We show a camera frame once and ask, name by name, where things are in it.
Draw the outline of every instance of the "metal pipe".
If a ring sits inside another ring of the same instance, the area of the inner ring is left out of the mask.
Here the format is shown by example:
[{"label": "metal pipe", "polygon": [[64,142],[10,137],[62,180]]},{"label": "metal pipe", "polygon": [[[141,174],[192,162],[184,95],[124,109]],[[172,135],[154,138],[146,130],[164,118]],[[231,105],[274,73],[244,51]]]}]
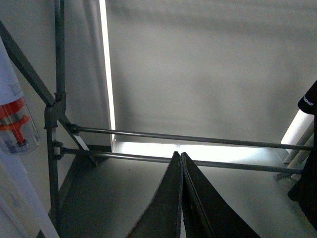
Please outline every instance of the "metal pipe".
[{"label": "metal pipe", "polygon": [[171,139],[171,140],[197,141],[197,142],[229,144],[229,145],[244,145],[244,146],[254,146],[254,147],[264,147],[264,148],[267,147],[267,148],[281,148],[281,149],[292,149],[292,150],[312,150],[313,149],[312,147],[302,146],[302,145],[284,145],[284,144],[267,143],[267,142],[227,140],[227,139],[216,139],[216,138],[194,137],[194,136],[183,136],[183,135],[133,132],[133,131],[99,129],[99,128],[90,128],[90,127],[81,127],[81,126],[76,127],[76,130],[82,131],[82,132],[127,135],[127,136],[138,136],[138,137],[149,137],[149,138]]},{"label": "metal pipe", "polygon": [[56,141],[56,127],[47,128],[47,146],[49,160],[50,198],[51,198],[51,221],[60,235],[60,205],[58,192],[58,168],[54,154],[54,144]]},{"label": "metal pipe", "polygon": [[[49,92],[44,82],[36,73],[28,59],[25,57],[24,53],[21,51],[21,49],[19,48],[19,46],[17,45],[17,43],[12,38],[12,36],[7,31],[7,29],[1,21],[0,36],[12,62],[19,69],[19,71],[22,73],[25,79],[30,83],[30,85],[33,87],[35,92],[40,96],[40,98],[43,100],[46,106],[52,107],[56,103],[54,97]],[[72,131],[69,130],[68,124],[70,124],[70,121],[66,115],[63,115],[58,120],[80,148],[84,150],[88,149],[87,145],[83,142],[83,140],[79,136],[74,136]],[[93,163],[96,163],[96,160],[94,158],[91,158],[91,160],[93,161]]]},{"label": "metal pipe", "polygon": [[[69,149],[64,147],[61,148],[61,152],[65,154],[72,154],[72,155],[96,156],[101,158],[114,158],[114,159],[125,159],[125,160],[135,160],[135,161],[159,162],[159,163],[169,163],[171,161],[171,158],[165,158],[165,157],[128,155],[128,154],[118,154],[118,153],[103,152],[103,151],[84,151],[84,150]],[[288,169],[288,168],[263,166],[263,165],[244,165],[244,164],[235,164],[235,163],[197,161],[197,160],[194,160],[194,162],[197,166],[205,166],[205,167],[266,171],[266,172],[278,172],[278,173],[289,173],[289,174],[300,174],[302,172],[302,170],[300,169]]]},{"label": "metal pipe", "polygon": [[56,101],[65,93],[64,0],[55,0]]}]

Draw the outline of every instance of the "gray metal frame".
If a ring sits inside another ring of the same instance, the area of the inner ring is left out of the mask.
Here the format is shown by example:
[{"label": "gray metal frame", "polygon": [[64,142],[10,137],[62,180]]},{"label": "gray metal frame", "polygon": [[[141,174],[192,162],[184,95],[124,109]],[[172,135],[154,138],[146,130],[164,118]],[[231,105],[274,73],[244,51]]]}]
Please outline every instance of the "gray metal frame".
[{"label": "gray metal frame", "polygon": [[[151,137],[160,139],[172,139],[183,141],[198,141],[208,143],[220,143],[220,144],[232,144],[243,146],[256,146],[256,147],[270,147],[270,148],[283,148],[294,150],[312,150],[312,147],[297,146],[297,145],[283,145],[274,143],[263,143],[253,141],[238,141],[238,140],[224,140],[216,138],[202,138],[191,136],[179,136],[179,135],[165,135],[156,133],[141,133],[141,132],[128,132],[119,130],[108,130],[98,128],[81,127],[74,124],[70,124],[69,119],[65,115],[66,111],[66,92],[65,92],[65,55],[64,55],[64,0],[55,0],[55,40],[56,40],[56,98],[52,96],[39,75],[36,73],[30,62],[27,60],[17,43],[11,37],[3,23],[0,21],[0,36],[3,40],[4,46],[8,52],[8,55],[16,67],[20,70],[26,80],[34,88],[43,102],[47,105],[45,108],[45,129],[47,130],[47,146],[48,146],[48,161],[49,161],[49,179],[50,179],[50,195],[51,195],[51,220],[54,224],[57,232],[60,234],[60,207],[58,196],[58,169],[57,161],[61,158],[61,155],[74,154],[89,156],[91,161],[96,164],[97,160],[94,156],[102,158],[117,158],[128,159],[137,161],[152,161],[169,163],[170,158],[161,157],[149,157],[149,156],[136,156],[125,155],[116,153],[106,153],[100,151],[89,151],[87,145],[79,136],[79,132],[93,132],[93,133],[106,133],[117,135],[129,135],[140,137]],[[80,150],[68,149],[62,147],[61,144],[56,143],[56,127],[57,121],[61,123],[64,129],[72,137],[75,143],[79,146]],[[61,155],[56,153],[56,148],[61,149]],[[234,163],[221,163],[221,162],[207,162],[207,161],[195,161],[199,166],[217,167],[217,168],[231,168],[242,170],[255,170],[255,171],[268,171],[268,172],[280,172],[289,174],[300,174],[300,169],[288,169],[278,168],[271,166],[258,166],[258,165],[243,165]]]}]

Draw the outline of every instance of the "bright light strip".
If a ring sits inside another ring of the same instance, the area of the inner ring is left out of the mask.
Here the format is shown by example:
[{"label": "bright light strip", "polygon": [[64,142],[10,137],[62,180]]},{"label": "bright light strip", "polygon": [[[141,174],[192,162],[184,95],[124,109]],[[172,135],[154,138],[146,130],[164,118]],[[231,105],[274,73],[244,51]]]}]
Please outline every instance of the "bright light strip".
[{"label": "bright light strip", "polygon": [[106,64],[106,82],[107,82],[108,101],[109,101],[110,129],[115,130],[108,25],[107,25],[107,14],[106,14],[106,0],[99,0],[99,6],[100,6],[100,15],[101,15],[101,28],[102,28],[102,34],[103,34],[105,64]]},{"label": "bright light strip", "polygon": [[308,126],[314,119],[313,115],[306,114],[299,110],[294,117],[291,125],[287,129],[281,143],[282,144],[297,144],[301,136],[307,130]]},{"label": "bright light strip", "polygon": [[114,153],[171,158],[174,151],[186,152],[192,160],[240,162],[271,165],[267,149],[215,145],[180,145],[142,142],[116,142]]}]

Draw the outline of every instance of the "black fabric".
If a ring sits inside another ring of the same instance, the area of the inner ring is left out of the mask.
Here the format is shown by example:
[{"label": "black fabric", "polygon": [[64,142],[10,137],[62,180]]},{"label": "black fabric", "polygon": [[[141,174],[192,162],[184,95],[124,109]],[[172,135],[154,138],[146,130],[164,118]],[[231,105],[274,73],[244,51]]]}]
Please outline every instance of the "black fabric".
[{"label": "black fabric", "polygon": [[179,238],[183,170],[174,152],[150,205],[127,238]]},{"label": "black fabric", "polygon": [[314,105],[317,103],[317,81],[298,102],[300,110],[307,114],[314,114]]},{"label": "black fabric", "polygon": [[127,238],[259,238],[186,153],[174,152],[150,205]]},{"label": "black fabric", "polygon": [[288,192],[293,201],[298,201],[307,219],[317,230],[317,152],[307,158],[300,180]]},{"label": "black fabric", "polygon": [[199,215],[194,224],[197,237],[259,238],[258,234],[223,200],[186,153],[182,153],[181,159],[184,182],[191,200],[192,217]]}]

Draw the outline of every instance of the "horizontal metal bar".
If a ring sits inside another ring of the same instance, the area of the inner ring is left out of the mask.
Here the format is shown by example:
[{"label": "horizontal metal bar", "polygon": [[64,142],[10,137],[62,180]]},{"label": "horizontal metal bar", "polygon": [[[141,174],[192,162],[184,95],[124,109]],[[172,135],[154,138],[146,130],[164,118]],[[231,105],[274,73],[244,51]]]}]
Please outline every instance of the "horizontal metal bar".
[{"label": "horizontal metal bar", "polygon": [[21,51],[15,40],[7,31],[3,23],[0,21],[0,35],[3,40],[5,49],[19,71],[23,74],[26,80],[31,84],[43,102],[51,107],[55,103],[55,99],[45,86],[39,75],[36,73],[24,53]]},{"label": "horizontal metal bar", "polygon": [[[84,151],[84,150],[69,149],[64,147],[62,147],[61,150],[62,150],[62,153],[65,153],[65,154],[96,156],[101,158],[125,159],[125,160],[148,161],[148,162],[159,162],[159,163],[169,163],[171,161],[171,158],[165,158],[165,157],[128,155],[128,154],[118,154],[118,153],[92,151],[92,150]],[[266,172],[277,172],[277,173],[289,173],[289,174],[300,174],[302,172],[302,170],[300,169],[288,169],[288,168],[263,166],[263,165],[244,165],[244,164],[235,164],[235,163],[198,161],[198,160],[194,160],[194,162],[197,166],[226,168],[226,169],[254,170],[254,171],[266,171]]]},{"label": "horizontal metal bar", "polygon": [[276,143],[267,143],[267,142],[244,141],[244,140],[226,140],[226,139],[183,136],[183,135],[167,135],[167,134],[157,134],[157,133],[99,129],[99,128],[90,128],[90,127],[81,127],[81,126],[78,126],[78,128],[76,129],[82,132],[127,135],[127,136],[138,136],[138,137],[149,137],[149,138],[171,139],[171,140],[197,141],[197,142],[229,144],[229,145],[244,145],[244,146],[254,146],[254,147],[264,147],[264,148],[280,148],[280,149],[292,149],[292,150],[312,150],[313,149],[312,147],[301,146],[301,145],[285,145],[285,144],[276,144]]}]

